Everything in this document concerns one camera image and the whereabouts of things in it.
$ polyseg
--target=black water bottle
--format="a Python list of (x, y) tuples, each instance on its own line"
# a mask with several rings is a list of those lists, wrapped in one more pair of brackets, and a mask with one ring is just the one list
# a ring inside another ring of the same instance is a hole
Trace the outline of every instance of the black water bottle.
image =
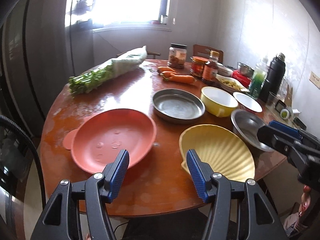
[(277, 94), (281, 85), (284, 73), (285, 73), (285, 56), (280, 53), (275, 56), (270, 63), (267, 78), (263, 84), (262, 90), (259, 95), (259, 99), (263, 102), (267, 102), (269, 92)]

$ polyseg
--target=metal bolt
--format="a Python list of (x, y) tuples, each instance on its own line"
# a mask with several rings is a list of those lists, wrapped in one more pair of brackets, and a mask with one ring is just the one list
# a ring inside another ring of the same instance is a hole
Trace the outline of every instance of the metal bolt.
[(61, 186), (65, 186), (65, 185), (67, 185), (69, 183), (69, 180), (67, 180), (67, 179), (63, 179), (62, 181), (60, 181), (60, 185)]
[(214, 174), (212, 174), (212, 177), (214, 177), (215, 179), (220, 179), (222, 175), (218, 172), (215, 172)]
[(256, 181), (254, 179), (248, 179), (247, 180), (247, 183), (251, 186), (255, 185), (256, 184)]
[(102, 173), (96, 173), (94, 174), (93, 176), (95, 179), (101, 179), (103, 177), (103, 174)]

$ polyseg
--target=round metal pan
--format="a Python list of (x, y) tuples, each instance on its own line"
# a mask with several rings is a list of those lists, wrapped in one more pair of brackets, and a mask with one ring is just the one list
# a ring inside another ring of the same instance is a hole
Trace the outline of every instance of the round metal pan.
[(152, 97), (155, 113), (176, 124), (195, 122), (205, 111), (204, 104), (195, 95), (180, 89), (163, 89)]

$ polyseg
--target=orange carrot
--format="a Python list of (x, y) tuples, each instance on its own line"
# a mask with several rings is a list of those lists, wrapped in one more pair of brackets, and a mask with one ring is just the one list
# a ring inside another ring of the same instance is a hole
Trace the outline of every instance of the orange carrot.
[(158, 73), (161, 73), (163, 71), (172, 71), (172, 72), (176, 72), (174, 69), (169, 68), (169, 67), (158, 67)]
[(196, 79), (193, 76), (183, 76), (183, 75), (175, 75), (175, 74), (170, 74), (170, 77), (167, 78), (169, 81), (175, 81), (175, 82), (180, 82), (180, 83), (186, 83), (186, 84), (193, 84)]
[(165, 78), (169, 78), (171, 76), (171, 74), (177, 74), (177, 73), (172, 72), (172, 71), (163, 71), (161, 73), (162, 77), (165, 77)]

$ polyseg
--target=window sill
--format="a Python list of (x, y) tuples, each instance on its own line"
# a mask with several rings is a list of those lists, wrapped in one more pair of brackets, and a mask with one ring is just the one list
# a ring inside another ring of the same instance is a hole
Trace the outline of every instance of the window sill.
[(168, 25), (163, 24), (151, 24), (151, 23), (124, 23), (124, 24), (110, 24), (106, 25), (103, 28), (94, 29), (94, 33), (104, 32), (104, 31), (113, 31), (113, 30), (159, 30), (171, 32), (171, 29)]

